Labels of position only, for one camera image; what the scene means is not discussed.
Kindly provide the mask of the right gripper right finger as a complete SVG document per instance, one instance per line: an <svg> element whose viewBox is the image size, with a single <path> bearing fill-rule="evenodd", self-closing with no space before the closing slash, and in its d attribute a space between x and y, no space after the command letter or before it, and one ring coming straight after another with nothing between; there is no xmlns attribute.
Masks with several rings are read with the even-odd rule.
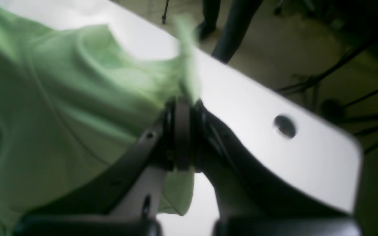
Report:
<svg viewBox="0 0 378 236"><path fill-rule="evenodd" d="M350 215L308 196L258 161L201 100L194 106L195 168L214 187L213 236L362 236Z"/></svg>

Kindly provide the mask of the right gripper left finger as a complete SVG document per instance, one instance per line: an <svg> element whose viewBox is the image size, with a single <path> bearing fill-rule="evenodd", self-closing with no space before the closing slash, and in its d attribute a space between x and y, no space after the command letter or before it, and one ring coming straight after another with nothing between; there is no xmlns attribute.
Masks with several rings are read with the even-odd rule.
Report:
<svg viewBox="0 0 378 236"><path fill-rule="evenodd" d="M183 98L164 111L105 172L24 216L15 236L161 236L156 221L168 173L192 166L191 105Z"/></svg>

